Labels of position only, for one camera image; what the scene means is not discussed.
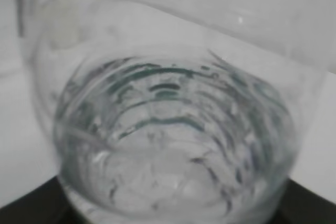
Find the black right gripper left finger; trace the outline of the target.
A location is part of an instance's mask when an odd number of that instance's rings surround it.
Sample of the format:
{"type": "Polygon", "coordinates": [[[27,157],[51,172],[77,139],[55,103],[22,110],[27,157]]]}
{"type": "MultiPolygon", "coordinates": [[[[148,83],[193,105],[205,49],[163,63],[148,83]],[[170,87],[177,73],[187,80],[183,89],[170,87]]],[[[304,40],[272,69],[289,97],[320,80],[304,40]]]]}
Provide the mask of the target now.
{"type": "Polygon", "coordinates": [[[1,208],[1,223],[86,223],[70,205],[56,177],[1,208]]]}

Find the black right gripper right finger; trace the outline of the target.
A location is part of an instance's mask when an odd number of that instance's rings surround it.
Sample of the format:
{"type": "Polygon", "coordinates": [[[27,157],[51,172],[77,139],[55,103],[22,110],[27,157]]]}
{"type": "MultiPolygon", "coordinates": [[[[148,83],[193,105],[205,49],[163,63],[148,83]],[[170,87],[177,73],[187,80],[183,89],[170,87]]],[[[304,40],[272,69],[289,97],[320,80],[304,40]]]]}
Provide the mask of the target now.
{"type": "Polygon", "coordinates": [[[291,180],[272,222],[335,224],[335,204],[291,180]]]}

